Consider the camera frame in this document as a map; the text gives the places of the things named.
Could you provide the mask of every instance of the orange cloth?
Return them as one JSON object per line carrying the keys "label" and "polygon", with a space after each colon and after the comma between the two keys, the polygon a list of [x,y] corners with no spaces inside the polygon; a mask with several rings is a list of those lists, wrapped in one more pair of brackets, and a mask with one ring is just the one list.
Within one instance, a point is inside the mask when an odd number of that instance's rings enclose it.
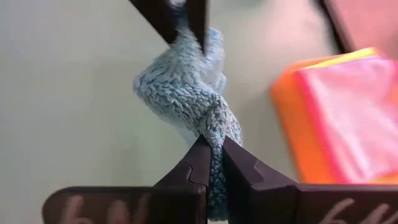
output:
{"label": "orange cloth", "polygon": [[[362,57],[379,54],[376,49],[362,49]],[[296,70],[306,67],[329,66],[336,63],[355,60],[361,56],[358,54],[334,55],[296,62],[282,72],[279,79],[271,86],[270,96],[273,100],[286,139],[292,151],[300,180],[312,184],[336,184],[331,171],[331,164],[326,159],[322,150],[318,134],[313,125],[306,106],[305,98],[299,86],[296,84],[294,73]],[[381,177],[374,181],[378,184],[398,183],[398,175]]]}

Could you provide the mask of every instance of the folded cloth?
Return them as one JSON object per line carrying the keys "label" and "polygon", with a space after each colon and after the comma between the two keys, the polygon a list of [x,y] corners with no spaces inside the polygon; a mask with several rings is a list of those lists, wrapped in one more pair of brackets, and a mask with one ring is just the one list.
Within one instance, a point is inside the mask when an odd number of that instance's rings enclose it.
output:
{"label": "folded cloth", "polygon": [[224,51],[221,32],[207,32],[206,55],[179,12],[176,41],[134,80],[134,92],[162,120],[204,135],[212,148],[208,218],[226,220],[228,207],[222,166],[225,136],[241,144],[241,128],[220,95]]}

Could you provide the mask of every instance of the twisted towel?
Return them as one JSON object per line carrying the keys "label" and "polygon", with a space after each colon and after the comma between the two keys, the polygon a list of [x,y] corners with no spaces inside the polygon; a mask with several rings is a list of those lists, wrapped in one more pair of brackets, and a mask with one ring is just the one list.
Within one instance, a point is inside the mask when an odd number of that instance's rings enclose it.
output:
{"label": "twisted towel", "polygon": [[212,148],[208,218],[226,220],[228,207],[222,166],[225,136],[241,144],[241,128],[224,98],[223,37],[209,29],[206,56],[179,11],[178,37],[134,80],[134,92],[162,120],[204,135]]}

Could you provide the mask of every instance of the stack of cloths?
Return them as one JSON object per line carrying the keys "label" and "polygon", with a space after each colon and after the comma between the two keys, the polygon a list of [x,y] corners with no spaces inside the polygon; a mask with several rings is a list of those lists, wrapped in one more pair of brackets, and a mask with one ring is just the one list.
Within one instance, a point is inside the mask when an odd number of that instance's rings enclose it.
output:
{"label": "stack of cloths", "polygon": [[297,62],[271,97],[301,181],[398,183],[398,63],[376,49]]}

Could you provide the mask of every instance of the microfiber cloth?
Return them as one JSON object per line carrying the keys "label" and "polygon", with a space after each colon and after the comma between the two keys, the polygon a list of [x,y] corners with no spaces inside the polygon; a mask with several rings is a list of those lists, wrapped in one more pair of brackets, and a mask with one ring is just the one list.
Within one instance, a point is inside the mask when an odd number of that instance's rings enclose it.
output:
{"label": "microfiber cloth", "polygon": [[226,136],[242,145],[238,120],[220,95],[225,86],[223,36],[208,29],[203,55],[182,6],[174,9],[178,36],[134,80],[135,94],[162,120],[196,139],[203,135],[212,148],[208,218],[228,219],[222,145]]}

